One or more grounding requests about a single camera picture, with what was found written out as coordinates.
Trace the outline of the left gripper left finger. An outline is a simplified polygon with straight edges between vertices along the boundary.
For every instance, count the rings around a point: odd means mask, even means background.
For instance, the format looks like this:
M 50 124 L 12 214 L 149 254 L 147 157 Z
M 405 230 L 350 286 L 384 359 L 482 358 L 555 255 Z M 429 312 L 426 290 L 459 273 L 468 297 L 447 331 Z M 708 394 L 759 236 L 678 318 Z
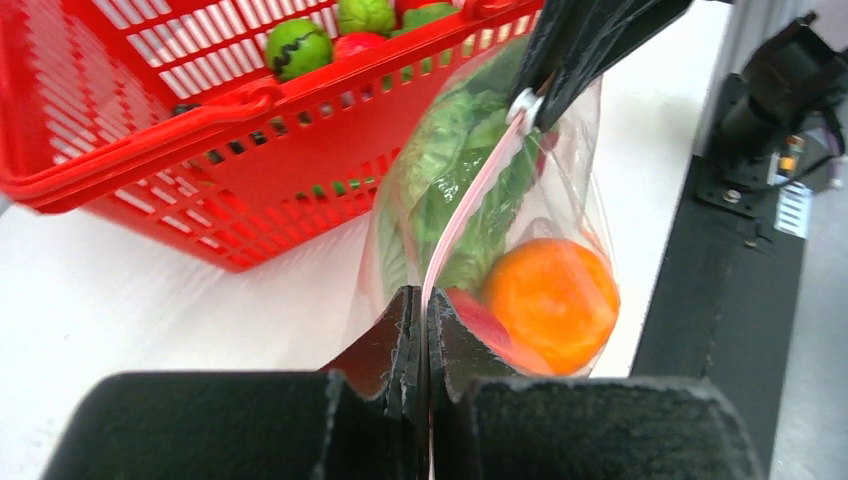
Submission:
M 417 479 L 419 292 L 316 371 L 125 372 L 81 401 L 48 479 Z

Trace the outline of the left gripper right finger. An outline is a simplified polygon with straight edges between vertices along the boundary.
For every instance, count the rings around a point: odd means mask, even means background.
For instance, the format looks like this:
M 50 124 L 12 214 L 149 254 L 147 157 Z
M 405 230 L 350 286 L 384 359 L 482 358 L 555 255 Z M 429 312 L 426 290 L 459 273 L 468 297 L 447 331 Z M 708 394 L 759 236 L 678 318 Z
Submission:
M 761 479 L 731 402 L 681 377 L 524 376 L 428 305 L 439 479 Z

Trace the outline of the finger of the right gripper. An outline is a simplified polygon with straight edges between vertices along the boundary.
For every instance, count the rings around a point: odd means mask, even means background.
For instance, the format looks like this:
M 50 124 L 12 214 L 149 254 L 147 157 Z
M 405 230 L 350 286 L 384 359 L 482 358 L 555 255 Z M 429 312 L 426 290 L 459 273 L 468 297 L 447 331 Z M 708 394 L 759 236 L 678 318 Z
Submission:
M 547 1 L 529 38 L 512 100 L 541 100 L 533 126 L 550 130 L 609 68 L 682 16 L 690 0 Z

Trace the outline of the orange fruit toy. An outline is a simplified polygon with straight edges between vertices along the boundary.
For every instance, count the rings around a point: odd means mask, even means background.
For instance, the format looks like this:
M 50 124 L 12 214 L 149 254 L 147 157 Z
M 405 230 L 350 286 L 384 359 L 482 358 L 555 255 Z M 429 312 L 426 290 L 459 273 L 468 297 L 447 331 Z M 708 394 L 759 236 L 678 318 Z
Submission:
M 504 254 L 490 270 L 482 298 L 511 339 L 557 375 L 590 365 L 620 309 L 608 259 L 563 238 L 532 239 Z

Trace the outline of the napa cabbage toy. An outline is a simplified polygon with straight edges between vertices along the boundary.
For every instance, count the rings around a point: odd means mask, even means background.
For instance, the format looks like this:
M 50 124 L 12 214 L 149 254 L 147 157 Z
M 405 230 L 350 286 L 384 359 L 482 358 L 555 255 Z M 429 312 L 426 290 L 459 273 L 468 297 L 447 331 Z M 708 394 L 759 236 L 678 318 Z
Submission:
M 461 198 L 506 131 L 507 96 L 525 36 L 475 58 L 444 84 L 378 189 L 373 209 L 380 292 L 422 279 Z M 524 141 L 453 245 L 439 288 L 478 290 L 536 175 L 539 136 Z

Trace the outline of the clear zip top bag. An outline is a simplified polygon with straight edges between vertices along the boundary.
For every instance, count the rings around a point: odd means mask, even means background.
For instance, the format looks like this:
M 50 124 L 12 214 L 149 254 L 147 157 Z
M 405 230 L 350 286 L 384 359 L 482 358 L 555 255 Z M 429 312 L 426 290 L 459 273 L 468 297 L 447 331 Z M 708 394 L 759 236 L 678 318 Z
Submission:
M 601 82 L 548 131 L 512 129 L 528 42 L 460 67 L 419 120 L 378 186 L 350 321 L 364 331 L 398 289 L 430 283 L 508 365 L 585 376 L 621 305 L 592 172 Z

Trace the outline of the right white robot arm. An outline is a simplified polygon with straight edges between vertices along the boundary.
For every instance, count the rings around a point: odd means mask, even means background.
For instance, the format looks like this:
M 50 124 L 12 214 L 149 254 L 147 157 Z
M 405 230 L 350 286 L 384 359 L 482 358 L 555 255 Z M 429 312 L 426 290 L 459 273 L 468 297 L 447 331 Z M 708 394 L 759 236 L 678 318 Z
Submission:
M 511 113 L 528 129 L 546 132 L 592 81 L 679 18 L 687 1 L 547 1 L 515 77 Z M 813 28 L 820 11 L 793 18 L 730 74 L 708 129 L 696 196 L 754 219 L 773 201 L 823 167 L 825 156 L 769 175 L 765 158 L 797 134 L 812 115 L 822 117 L 846 150 L 836 111 L 847 96 L 847 51 L 830 46 Z

